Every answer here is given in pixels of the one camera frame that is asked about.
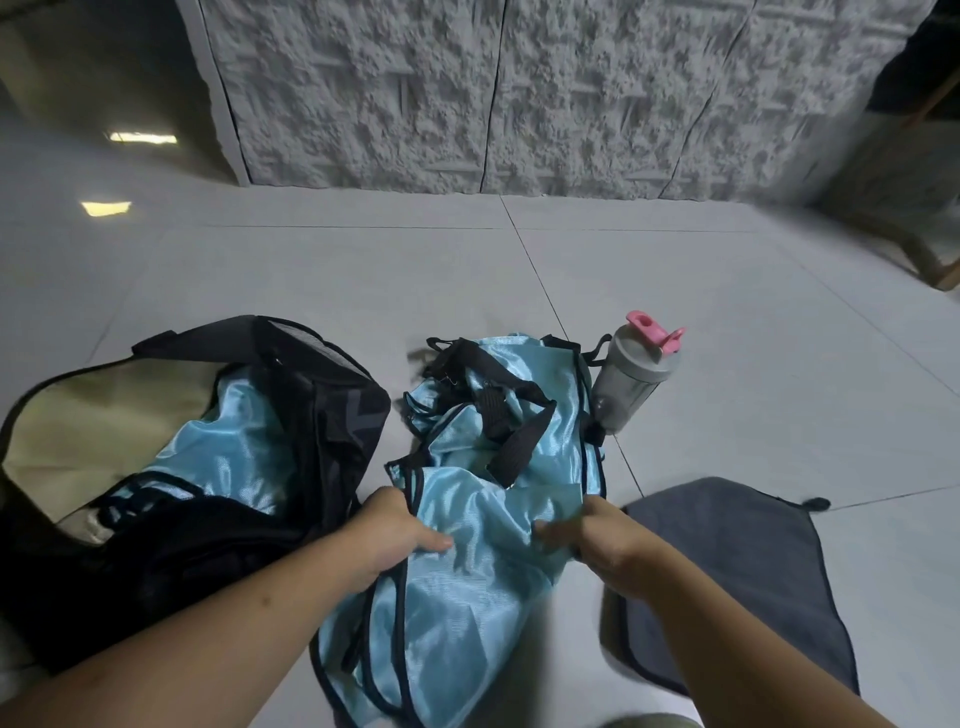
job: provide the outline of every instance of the mesh panel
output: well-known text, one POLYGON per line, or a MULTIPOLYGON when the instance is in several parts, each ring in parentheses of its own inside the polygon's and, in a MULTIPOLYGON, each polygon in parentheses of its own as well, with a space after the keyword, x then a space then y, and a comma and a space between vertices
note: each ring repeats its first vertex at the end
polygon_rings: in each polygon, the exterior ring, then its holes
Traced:
POLYGON ((357 369, 356 365, 353 364, 353 362, 351 362, 349 359, 347 359, 345 356, 343 356, 341 353, 339 353, 335 349, 331 349, 329 346, 327 346, 324 343, 323 340, 317 338, 312 333, 304 331, 302 328, 288 326, 287 324, 280 324, 276 321, 272 321, 270 323, 273 324, 275 327, 279 328, 284 333, 288 333, 298 341, 303 342, 315 352, 320 352, 335 364, 339 364, 341 367, 344 367, 345 369, 349 369, 352 372, 355 372, 356 374, 363 376, 367 379, 370 378, 369 376, 364 374, 362 370, 357 369))

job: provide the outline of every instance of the white stone wall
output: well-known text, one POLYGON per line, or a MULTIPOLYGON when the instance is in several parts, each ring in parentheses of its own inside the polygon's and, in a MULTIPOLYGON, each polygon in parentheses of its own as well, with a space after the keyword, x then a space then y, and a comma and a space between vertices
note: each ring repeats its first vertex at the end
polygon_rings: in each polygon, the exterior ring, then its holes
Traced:
POLYGON ((798 202, 933 0, 202 5, 254 183, 798 202))

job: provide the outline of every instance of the right hand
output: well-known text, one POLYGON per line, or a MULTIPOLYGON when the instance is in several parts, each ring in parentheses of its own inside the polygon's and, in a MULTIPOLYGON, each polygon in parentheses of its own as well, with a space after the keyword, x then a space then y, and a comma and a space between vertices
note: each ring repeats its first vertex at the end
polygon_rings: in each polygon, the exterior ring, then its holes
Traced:
POLYGON ((535 522, 534 535, 548 548, 576 548, 597 576, 630 598, 644 597, 649 576, 668 547, 660 536, 599 496, 586 496, 577 518, 535 522))

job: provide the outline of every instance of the shiny blue fabric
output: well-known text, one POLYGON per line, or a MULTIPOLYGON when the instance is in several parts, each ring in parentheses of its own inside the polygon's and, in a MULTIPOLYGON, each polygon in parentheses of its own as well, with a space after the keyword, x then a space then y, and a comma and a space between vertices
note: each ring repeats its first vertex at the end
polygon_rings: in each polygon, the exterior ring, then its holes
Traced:
MULTIPOLYGON (((406 706, 404 681, 393 659, 396 574, 382 576, 374 587, 369 631, 361 629, 363 595, 347 599, 321 627, 322 680, 333 702, 339 701, 357 725, 391 712, 371 700, 379 693, 402 724, 459 726, 510 656, 532 606, 557 583, 570 557, 533 543, 533 521, 571 518, 584 493, 602 491, 602 451, 580 439, 590 382, 580 355, 522 335, 478 343, 510 372, 535 381, 557 408, 529 466, 504 489, 486 471, 499 446, 484 437, 475 404, 435 412, 438 387, 429 379, 407 395, 410 425, 429 443, 432 464, 420 469, 421 477, 401 466, 388 472, 411 501, 419 501, 417 516, 452 536, 454 546, 442 554, 415 553, 406 562, 406 706), (369 650, 372 685, 362 661, 349 673, 343 670, 350 667, 342 664, 343 657, 358 629, 363 649, 369 650), (408 715, 410 709, 416 719, 408 715)), ((474 392, 483 388, 485 382, 473 373, 468 379, 474 392)), ((541 410, 512 392, 507 401, 518 425, 541 410)))
MULTIPOLYGON (((274 409, 257 388, 250 367, 242 367, 220 377, 217 403, 202 419, 181 427, 144 471, 175 475, 209 496, 229 497, 263 513, 281 515, 296 463, 274 409)), ((168 483, 144 487, 181 499, 193 497, 168 483)), ((124 487, 114 496, 131 494, 132 488, 124 487)))

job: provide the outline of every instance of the hand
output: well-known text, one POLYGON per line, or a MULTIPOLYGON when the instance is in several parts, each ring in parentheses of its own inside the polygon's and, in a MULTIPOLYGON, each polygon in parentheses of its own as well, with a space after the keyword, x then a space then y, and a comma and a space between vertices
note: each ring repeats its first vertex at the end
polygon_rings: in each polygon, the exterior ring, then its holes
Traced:
POLYGON ((337 534, 349 541, 346 548, 359 555, 360 568, 353 591, 365 591, 380 575, 416 548, 446 551, 453 539, 428 528, 407 509, 403 491, 393 486, 377 490, 363 508, 337 534))
POLYGON ((534 522, 534 535, 548 548, 571 546, 604 582, 624 596, 643 598, 647 575, 666 542, 599 496, 586 496, 580 516, 534 522))

